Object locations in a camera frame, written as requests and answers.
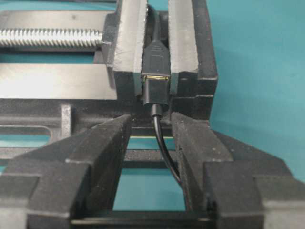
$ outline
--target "connector housing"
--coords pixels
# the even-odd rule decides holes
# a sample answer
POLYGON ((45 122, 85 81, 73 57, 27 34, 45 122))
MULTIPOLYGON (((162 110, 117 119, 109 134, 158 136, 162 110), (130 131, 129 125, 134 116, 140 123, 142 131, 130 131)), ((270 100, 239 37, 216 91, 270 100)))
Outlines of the connector housing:
POLYGON ((146 76, 143 89, 143 104, 150 109, 153 104, 160 104, 163 111, 169 106, 169 82, 166 77, 146 76))

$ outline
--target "metal plate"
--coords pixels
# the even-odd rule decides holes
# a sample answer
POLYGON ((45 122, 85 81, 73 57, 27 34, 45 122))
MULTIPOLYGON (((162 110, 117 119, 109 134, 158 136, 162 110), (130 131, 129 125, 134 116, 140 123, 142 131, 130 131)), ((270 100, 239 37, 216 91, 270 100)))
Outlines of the metal plate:
POLYGON ((74 28, 103 30, 112 11, 3 11, 1 28, 74 28))
POLYGON ((0 64, 0 98, 116 100, 104 64, 0 64))

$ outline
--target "threaded screw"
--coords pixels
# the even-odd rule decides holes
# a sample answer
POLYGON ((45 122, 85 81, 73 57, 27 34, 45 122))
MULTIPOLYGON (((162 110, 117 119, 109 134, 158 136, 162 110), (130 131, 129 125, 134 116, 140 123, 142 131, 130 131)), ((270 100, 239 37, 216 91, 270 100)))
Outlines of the threaded screw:
POLYGON ((102 32, 92 29, 0 29, 0 47, 96 48, 102 32))

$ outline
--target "teal background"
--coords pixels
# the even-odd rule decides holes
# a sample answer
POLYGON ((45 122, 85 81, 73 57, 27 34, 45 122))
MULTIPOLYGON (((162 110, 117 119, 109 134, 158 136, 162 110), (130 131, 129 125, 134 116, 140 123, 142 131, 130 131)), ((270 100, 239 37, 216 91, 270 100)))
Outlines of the teal background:
MULTIPOLYGON (((101 10, 103 7, 95 3, 20 2, 0 1, 0 9, 101 10)), ((166 9, 166 0, 151 2, 159 9, 166 9)), ((281 157, 296 178, 305 181, 305 1, 207 2, 219 73, 211 127, 281 157)), ((0 55, 0 61, 7 59, 0 55)), ((72 60, 66 56, 62 62, 69 61, 72 60)), ((84 61, 92 62, 92 57, 85 57, 84 61)), ((183 205, 176 205, 180 201, 175 196, 182 198, 182 193, 175 183, 171 184, 173 178, 166 170, 159 172, 124 170, 115 207, 184 209, 183 205), (162 198, 171 196, 174 198, 165 206, 162 198)))

